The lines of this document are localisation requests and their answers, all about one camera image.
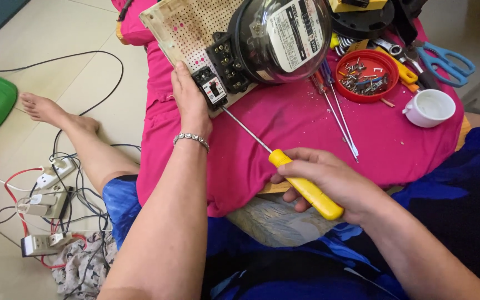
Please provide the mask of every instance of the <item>pink cloth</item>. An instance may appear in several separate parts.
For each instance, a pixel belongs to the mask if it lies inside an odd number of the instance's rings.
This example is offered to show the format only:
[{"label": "pink cloth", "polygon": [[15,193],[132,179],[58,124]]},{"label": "pink cloth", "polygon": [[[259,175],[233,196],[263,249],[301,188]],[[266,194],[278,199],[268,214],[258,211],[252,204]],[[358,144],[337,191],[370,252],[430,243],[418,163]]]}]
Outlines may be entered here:
[{"label": "pink cloth", "polygon": [[[149,3],[135,0],[133,5],[141,2]],[[419,39],[426,40],[419,21],[416,25]],[[148,44],[147,53],[148,98],[137,179],[137,194],[142,205],[162,175],[173,151],[173,137],[180,131],[179,111],[170,83],[172,67],[155,40]],[[334,68],[334,52],[330,51],[328,59]],[[397,85],[387,97],[393,100],[395,108],[381,102],[360,105],[339,96],[359,151],[359,164],[343,141],[334,116],[327,112],[325,98],[309,80],[279,86],[259,85],[232,105],[230,112],[271,149],[325,149],[377,185],[386,187],[420,178],[454,152],[464,111],[453,88],[447,85],[442,88],[455,99],[457,111],[452,118],[430,129],[414,126],[402,114],[413,97],[403,85]],[[268,162],[269,153],[228,115],[222,113],[212,123],[214,131],[209,138],[211,151],[207,163],[208,214],[221,217],[255,196],[275,173],[275,167]]]}]

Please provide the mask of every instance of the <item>red plastic lid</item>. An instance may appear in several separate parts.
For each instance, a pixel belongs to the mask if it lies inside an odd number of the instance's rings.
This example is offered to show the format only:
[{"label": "red plastic lid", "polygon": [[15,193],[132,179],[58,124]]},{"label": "red plastic lid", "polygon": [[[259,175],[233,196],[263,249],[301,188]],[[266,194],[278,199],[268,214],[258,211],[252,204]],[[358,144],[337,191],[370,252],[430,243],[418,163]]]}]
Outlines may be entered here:
[{"label": "red plastic lid", "polygon": [[[347,74],[348,71],[346,70],[346,64],[355,65],[359,58],[359,62],[364,63],[366,66],[366,69],[362,71],[363,76],[378,75],[379,77],[382,77],[384,74],[388,74],[389,83],[386,91],[372,96],[364,96],[351,92],[340,83],[340,80],[343,79],[344,76],[339,72]],[[378,70],[374,72],[373,69],[375,68],[382,69],[382,72],[379,72]],[[335,84],[337,91],[342,96],[357,103],[374,103],[383,98],[396,86],[397,81],[399,80],[399,70],[397,69],[396,62],[394,62],[393,59],[388,55],[379,51],[366,49],[353,51],[350,54],[342,57],[340,62],[337,64],[334,76],[336,78]]]}]

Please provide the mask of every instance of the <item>bracelet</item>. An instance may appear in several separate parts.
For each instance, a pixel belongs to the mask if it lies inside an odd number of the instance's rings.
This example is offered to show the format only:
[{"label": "bracelet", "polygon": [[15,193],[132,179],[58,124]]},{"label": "bracelet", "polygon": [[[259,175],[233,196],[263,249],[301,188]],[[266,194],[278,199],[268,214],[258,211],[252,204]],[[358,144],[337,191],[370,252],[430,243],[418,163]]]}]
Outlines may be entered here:
[{"label": "bracelet", "polygon": [[206,142],[205,139],[203,139],[202,137],[198,136],[197,134],[191,134],[191,133],[179,133],[175,136],[175,138],[173,139],[173,146],[175,146],[175,144],[177,143],[178,140],[180,139],[193,139],[195,141],[198,141],[201,143],[201,145],[203,145],[205,147],[205,149],[207,150],[207,153],[210,151],[210,147],[209,147],[209,143]]}]

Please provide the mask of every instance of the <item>bare foot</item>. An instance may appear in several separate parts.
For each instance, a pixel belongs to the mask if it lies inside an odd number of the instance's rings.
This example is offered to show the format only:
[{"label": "bare foot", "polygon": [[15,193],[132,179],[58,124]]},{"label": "bare foot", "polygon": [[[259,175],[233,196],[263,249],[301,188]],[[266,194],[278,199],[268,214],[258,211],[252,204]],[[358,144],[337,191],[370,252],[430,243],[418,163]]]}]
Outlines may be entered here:
[{"label": "bare foot", "polygon": [[67,113],[50,99],[31,93],[20,93],[19,99],[34,121],[46,122],[62,130],[66,126],[75,125],[93,133],[99,129],[99,123],[95,119]]}]

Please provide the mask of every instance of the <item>person's hand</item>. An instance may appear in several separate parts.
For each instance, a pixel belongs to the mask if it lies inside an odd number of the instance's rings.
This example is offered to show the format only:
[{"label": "person's hand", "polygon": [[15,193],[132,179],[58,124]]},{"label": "person's hand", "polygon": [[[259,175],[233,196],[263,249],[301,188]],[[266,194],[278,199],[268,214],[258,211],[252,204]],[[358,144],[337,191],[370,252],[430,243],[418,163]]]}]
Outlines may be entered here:
[{"label": "person's hand", "polygon": [[208,139],[212,122],[203,94],[190,76],[188,67],[178,61],[172,72],[173,96],[181,114],[181,132],[197,134]]},{"label": "person's hand", "polygon": [[[318,186],[329,198],[345,208],[343,219],[360,224],[363,217],[375,209],[393,203],[381,188],[355,172],[332,153],[310,148],[295,148],[284,151],[292,160],[280,166],[271,182],[280,183],[285,177],[305,178]],[[291,187],[283,200],[292,202],[301,195]],[[296,204],[301,213],[311,207],[303,197]]]}]

